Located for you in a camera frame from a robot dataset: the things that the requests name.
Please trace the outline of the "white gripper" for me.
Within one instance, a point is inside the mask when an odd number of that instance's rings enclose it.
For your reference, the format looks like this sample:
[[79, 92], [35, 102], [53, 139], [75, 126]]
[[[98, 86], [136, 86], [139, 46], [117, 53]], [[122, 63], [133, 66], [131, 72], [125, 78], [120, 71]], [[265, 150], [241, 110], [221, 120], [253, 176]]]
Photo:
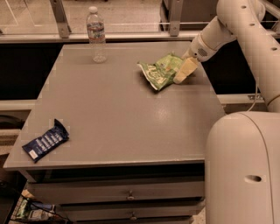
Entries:
[[194, 72], [199, 65], [199, 62], [204, 62], [211, 59], [216, 53], [216, 38], [214, 35], [200, 32], [191, 42], [190, 46], [183, 54], [185, 59], [180, 69], [177, 71], [173, 82], [180, 84], [192, 72]]

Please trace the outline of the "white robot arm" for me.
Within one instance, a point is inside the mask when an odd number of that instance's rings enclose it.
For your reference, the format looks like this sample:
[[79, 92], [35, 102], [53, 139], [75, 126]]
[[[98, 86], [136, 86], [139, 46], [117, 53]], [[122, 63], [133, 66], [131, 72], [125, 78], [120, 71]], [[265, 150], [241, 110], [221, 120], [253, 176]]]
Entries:
[[206, 224], [280, 224], [280, 45], [262, 26], [263, 0], [218, 0], [185, 52], [209, 60], [237, 41], [266, 111], [223, 116], [206, 141]]

